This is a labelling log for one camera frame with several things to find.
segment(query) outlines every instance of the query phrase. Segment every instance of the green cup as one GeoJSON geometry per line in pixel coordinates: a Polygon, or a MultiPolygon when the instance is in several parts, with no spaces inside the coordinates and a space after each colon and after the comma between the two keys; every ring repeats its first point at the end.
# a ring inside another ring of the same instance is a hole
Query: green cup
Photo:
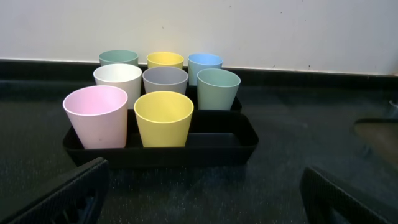
{"type": "Polygon", "coordinates": [[[199,110],[230,110],[241,79],[232,72],[207,68],[198,72],[199,110]]]}
{"type": "Polygon", "coordinates": [[[125,63],[138,66],[138,54],[131,50],[110,50],[99,55],[101,66],[125,63]]]}

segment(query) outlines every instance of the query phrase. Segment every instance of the tray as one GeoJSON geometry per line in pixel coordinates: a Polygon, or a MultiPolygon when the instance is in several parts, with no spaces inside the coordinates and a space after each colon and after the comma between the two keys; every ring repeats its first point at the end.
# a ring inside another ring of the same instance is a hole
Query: tray
{"type": "Polygon", "coordinates": [[[230,111],[192,114],[185,147],[143,148],[134,110],[128,111],[127,144],[122,149],[83,149],[73,127],[63,146],[76,165],[102,157],[110,168],[233,166],[245,164],[259,142],[245,115],[230,111]]]}
{"type": "MultiPolygon", "coordinates": [[[[141,86],[141,96],[145,94],[144,84],[141,86]]],[[[197,86],[187,86],[187,90],[185,90],[185,96],[192,100],[193,106],[195,110],[198,109],[198,87],[197,86]]],[[[241,112],[242,104],[239,101],[238,97],[235,96],[234,102],[231,106],[231,111],[241,112]]]]}

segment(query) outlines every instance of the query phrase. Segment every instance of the wall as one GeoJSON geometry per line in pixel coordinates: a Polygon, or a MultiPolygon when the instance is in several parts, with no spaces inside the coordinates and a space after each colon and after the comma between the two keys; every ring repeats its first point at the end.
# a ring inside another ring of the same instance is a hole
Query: wall
{"type": "Polygon", "coordinates": [[[0,58],[212,52],[225,67],[398,72],[397,0],[3,0],[0,58]]]}

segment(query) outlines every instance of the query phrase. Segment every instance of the speckled granite countertop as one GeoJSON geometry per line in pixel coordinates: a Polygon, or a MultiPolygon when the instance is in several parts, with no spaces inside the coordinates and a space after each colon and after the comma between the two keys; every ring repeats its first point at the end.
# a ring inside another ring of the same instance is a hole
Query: speckled granite countertop
{"type": "MultiPolygon", "coordinates": [[[[0,198],[75,167],[62,148],[62,100],[92,83],[0,82],[0,198]]],[[[398,207],[397,171],[352,130],[388,109],[381,91],[243,86],[260,142],[245,166],[112,170],[98,223],[307,223],[299,192],[316,165],[398,207]]]]}

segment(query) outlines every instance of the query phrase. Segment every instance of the plastic cup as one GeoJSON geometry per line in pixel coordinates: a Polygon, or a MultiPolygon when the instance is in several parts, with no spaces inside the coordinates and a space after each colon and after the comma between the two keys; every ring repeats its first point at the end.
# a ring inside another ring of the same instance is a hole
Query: plastic cup
{"type": "Polygon", "coordinates": [[[127,93],[113,86],[90,86],[63,101],[70,122],[85,149],[126,146],[127,93]]]}
{"type": "Polygon", "coordinates": [[[185,146],[193,111],[188,97],[155,91],[140,97],[134,111],[144,147],[185,146]]]}
{"type": "Polygon", "coordinates": [[[94,78],[97,85],[110,85],[124,90],[129,96],[127,108],[133,109],[141,95],[142,70],[133,65],[112,64],[97,68],[94,78]]]}
{"type": "Polygon", "coordinates": [[[184,58],[172,52],[155,52],[147,56],[148,68],[175,67],[182,69],[184,58]]]}
{"type": "Polygon", "coordinates": [[[208,68],[198,72],[199,110],[230,110],[241,79],[232,72],[208,68]]]}
{"type": "Polygon", "coordinates": [[[198,72],[207,68],[221,68],[223,59],[217,55],[196,53],[188,56],[189,85],[198,85],[198,72]]]}
{"type": "Polygon", "coordinates": [[[110,50],[99,55],[101,66],[125,63],[138,66],[138,54],[131,50],[110,50]]]}
{"type": "Polygon", "coordinates": [[[150,68],[142,74],[145,92],[174,91],[185,94],[188,83],[188,74],[179,68],[157,67],[150,68]]]}

